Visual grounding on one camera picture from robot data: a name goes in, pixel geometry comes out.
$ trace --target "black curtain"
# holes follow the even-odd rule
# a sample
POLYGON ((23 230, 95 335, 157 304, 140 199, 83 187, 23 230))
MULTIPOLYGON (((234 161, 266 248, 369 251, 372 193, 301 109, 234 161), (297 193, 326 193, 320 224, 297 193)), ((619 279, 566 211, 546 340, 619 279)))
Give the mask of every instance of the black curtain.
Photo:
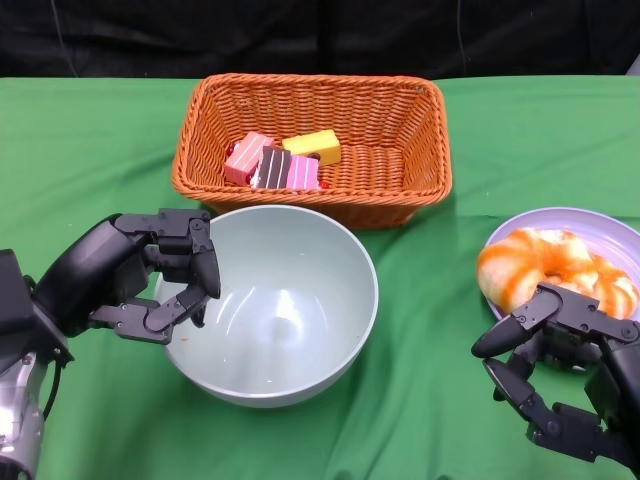
POLYGON ((624 74, 638 25, 638 0, 0 0, 0 75, 624 74))

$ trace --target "bagel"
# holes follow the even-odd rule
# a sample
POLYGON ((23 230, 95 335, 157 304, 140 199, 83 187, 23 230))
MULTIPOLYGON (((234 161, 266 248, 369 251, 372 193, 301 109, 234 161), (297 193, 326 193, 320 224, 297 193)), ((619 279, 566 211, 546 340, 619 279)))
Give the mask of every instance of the bagel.
POLYGON ((521 228, 480 252, 477 278, 482 293, 511 312, 531 299, 540 282, 593 295, 598 272, 574 233, 521 228))
POLYGON ((598 310, 615 318, 629 318, 638 308, 640 294, 629 275, 615 268, 611 262, 599 255, 591 254, 598 271, 593 298, 600 300, 598 310))

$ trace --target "orange wicker basket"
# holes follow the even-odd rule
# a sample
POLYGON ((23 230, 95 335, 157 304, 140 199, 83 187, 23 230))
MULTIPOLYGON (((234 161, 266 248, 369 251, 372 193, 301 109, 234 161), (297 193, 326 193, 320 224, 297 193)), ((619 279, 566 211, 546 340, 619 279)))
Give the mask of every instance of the orange wicker basket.
POLYGON ((412 77, 215 75, 193 92, 173 164, 183 196, 219 213, 251 205, 298 205, 353 229, 406 223, 451 191, 442 93, 412 77), (234 186, 224 162, 250 130, 277 139, 333 129, 340 163, 321 167, 326 190, 234 186))

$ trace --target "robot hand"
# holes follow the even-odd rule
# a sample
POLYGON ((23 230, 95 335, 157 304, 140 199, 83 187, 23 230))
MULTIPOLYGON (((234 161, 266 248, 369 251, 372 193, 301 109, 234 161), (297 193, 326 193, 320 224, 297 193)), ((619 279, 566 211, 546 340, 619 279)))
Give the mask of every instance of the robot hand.
POLYGON ((202 210, 114 215, 69 247, 40 282, 22 277, 15 255, 0 251, 0 480, 33 479, 61 369, 73 360, 66 337, 111 328, 123 338, 167 344, 191 318, 203 326, 220 298, 218 261, 202 210), (163 305, 136 298, 158 271, 184 291, 163 305), (47 365, 52 394, 38 406, 47 365))
POLYGON ((541 283, 530 301, 496 323, 471 352, 484 359, 496 386, 494 399, 507 400, 528 422, 533 443, 589 462, 608 457, 640 478, 640 329, 600 312, 598 303, 541 283), (536 361, 581 346, 599 354, 585 386, 596 414, 560 403, 547 408, 527 381, 536 361), (506 364, 490 358, 513 348, 506 364))
POLYGON ((108 218, 55 261, 35 286, 34 303, 67 337, 108 327, 124 338, 167 344, 174 325, 191 317, 201 327, 204 305, 220 298, 209 220, 201 210, 108 218), (134 298, 153 271, 186 290, 162 306, 134 298))

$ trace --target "green tablecloth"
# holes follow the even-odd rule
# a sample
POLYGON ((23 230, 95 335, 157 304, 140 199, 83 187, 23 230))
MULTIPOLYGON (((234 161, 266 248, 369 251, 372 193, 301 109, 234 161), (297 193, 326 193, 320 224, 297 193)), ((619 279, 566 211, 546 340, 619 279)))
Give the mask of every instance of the green tablecloth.
MULTIPOLYGON (((113 212, 193 207, 169 182, 194 81, 0 80, 0 244, 39 278, 113 212)), ((162 348, 92 331, 71 340, 40 478, 630 478, 529 443, 491 399, 470 346, 492 316, 475 260, 524 210, 569 205, 640 228, 640 80, 438 82, 454 193, 403 229, 358 234, 380 279, 374 331, 334 386, 257 411, 191 385, 162 348)), ((584 378, 541 367, 547 401, 588 407, 584 378)))

